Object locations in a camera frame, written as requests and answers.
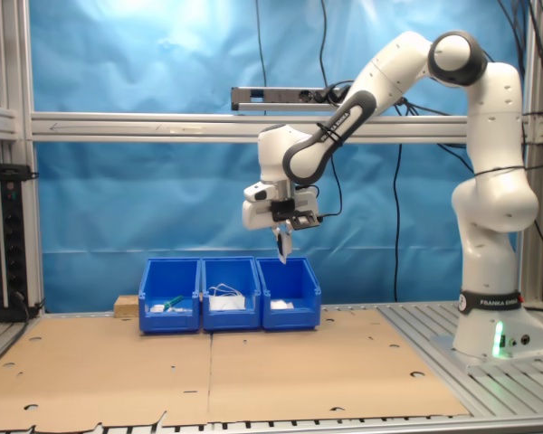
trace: green led light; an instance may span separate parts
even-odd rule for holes
[[[503,335],[503,322],[499,321],[495,327],[495,340],[492,345],[492,356],[499,357],[500,352],[500,337]]]

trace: wooden block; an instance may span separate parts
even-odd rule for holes
[[[119,296],[115,301],[115,318],[137,318],[138,296]]]

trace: metal table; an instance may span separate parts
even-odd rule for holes
[[[470,416],[356,420],[270,420],[265,422],[211,423],[201,426],[163,428],[161,421],[148,427],[104,429],[92,434],[153,434],[160,432],[226,431],[256,434],[307,432],[543,432],[543,362],[517,363],[502,367],[476,368],[470,375],[450,365],[430,343],[435,335],[452,335],[458,310],[453,302],[426,302],[381,305],[324,306],[331,310],[378,310],[424,361],[434,370],[471,413]],[[543,321],[543,313],[535,312]],[[112,316],[111,312],[45,315],[44,317]],[[0,352],[6,348],[22,325],[0,324]]]

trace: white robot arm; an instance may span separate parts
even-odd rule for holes
[[[479,359],[542,355],[543,325],[521,306],[508,238],[538,213],[521,154],[519,75],[508,64],[487,62],[465,32],[448,32],[432,43],[412,32],[395,38],[360,72],[334,116],[313,135],[286,125],[264,129],[258,139],[262,177],[244,191],[243,224],[271,227],[285,261],[291,231],[322,222],[313,192],[296,190],[295,184],[318,181],[329,158],[358,127],[426,77],[465,88],[469,100],[467,153],[475,176],[452,195],[463,251],[462,318],[454,347]]]

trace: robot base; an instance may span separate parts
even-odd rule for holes
[[[453,348],[453,337],[450,335],[440,335],[431,337],[431,345],[437,350],[447,361],[454,365],[457,369],[467,375],[474,374],[476,368],[482,366],[502,366],[514,363],[523,362],[543,362],[543,349],[526,353],[517,357],[473,357],[463,354]]]
[[[543,324],[524,307],[475,310],[461,315],[454,340],[440,335],[431,344],[465,373],[475,367],[543,361]]]

